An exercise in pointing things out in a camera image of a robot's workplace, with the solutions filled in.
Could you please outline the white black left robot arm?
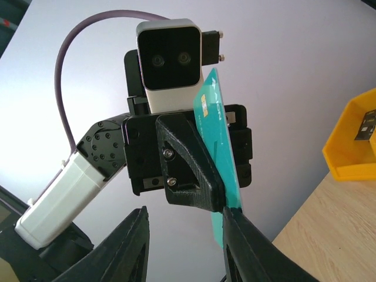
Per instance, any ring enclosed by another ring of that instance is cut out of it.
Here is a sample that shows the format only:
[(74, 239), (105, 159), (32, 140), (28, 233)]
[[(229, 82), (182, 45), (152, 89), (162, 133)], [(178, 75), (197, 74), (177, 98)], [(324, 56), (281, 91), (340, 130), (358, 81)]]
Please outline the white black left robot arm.
[(242, 105), (223, 105), (212, 70), (192, 97), (199, 62), (213, 65), (221, 33), (194, 27), (142, 32), (132, 51), (136, 82), (172, 90), (158, 98), (129, 98), (131, 112), (93, 125), (44, 194), (1, 232), (1, 254), (20, 280), (145, 281), (149, 254), (147, 209), (131, 212), (97, 247), (67, 233), (72, 220), (127, 167), (135, 194), (164, 189), (170, 204), (213, 213), (222, 238), (223, 210), (241, 209), (240, 188), (251, 181), (251, 130)]

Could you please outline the teal green card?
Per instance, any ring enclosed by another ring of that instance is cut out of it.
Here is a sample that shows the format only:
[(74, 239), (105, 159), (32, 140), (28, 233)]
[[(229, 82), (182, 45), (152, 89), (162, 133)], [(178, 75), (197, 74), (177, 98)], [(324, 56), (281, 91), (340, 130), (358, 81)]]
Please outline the teal green card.
[(193, 99), (193, 111), (197, 130), (224, 183), (226, 206), (241, 209), (240, 185), (216, 68), (209, 72)]

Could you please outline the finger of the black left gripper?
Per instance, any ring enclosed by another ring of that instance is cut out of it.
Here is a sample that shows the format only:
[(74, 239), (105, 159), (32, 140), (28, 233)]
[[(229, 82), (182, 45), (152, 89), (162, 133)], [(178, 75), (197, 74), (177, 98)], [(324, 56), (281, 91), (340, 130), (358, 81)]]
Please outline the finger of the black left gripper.
[(221, 212), (224, 183), (196, 126), (182, 113), (161, 115), (156, 134), (168, 203)]

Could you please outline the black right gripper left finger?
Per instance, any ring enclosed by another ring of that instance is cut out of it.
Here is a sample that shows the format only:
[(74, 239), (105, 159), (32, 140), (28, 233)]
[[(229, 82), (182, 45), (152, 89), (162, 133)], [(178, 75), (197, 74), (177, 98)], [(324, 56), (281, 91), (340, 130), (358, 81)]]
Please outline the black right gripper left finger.
[(143, 206), (55, 281), (146, 281), (149, 243), (149, 214)]

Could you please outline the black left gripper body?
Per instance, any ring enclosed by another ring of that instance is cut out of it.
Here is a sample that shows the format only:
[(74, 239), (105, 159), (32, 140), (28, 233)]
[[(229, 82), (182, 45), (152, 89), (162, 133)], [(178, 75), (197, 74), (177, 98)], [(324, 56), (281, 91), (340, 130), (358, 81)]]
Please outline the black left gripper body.
[[(124, 57), (130, 118), (123, 125), (125, 157), (132, 190), (135, 195), (163, 188), (155, 121), (147, 102), (137, 50)], [(252, 134), (247, 126), (247, 111), (243, 105), (224, 107), (231, 146), (240, 187), (250, 185), (253, 157)]]

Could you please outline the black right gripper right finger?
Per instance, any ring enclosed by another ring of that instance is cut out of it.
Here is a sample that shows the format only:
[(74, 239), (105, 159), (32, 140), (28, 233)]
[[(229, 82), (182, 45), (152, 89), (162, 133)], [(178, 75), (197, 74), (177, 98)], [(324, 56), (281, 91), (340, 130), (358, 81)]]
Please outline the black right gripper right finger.
[(223, 209), (223, 254), (226, 281), (317, 281), (237, 208)]

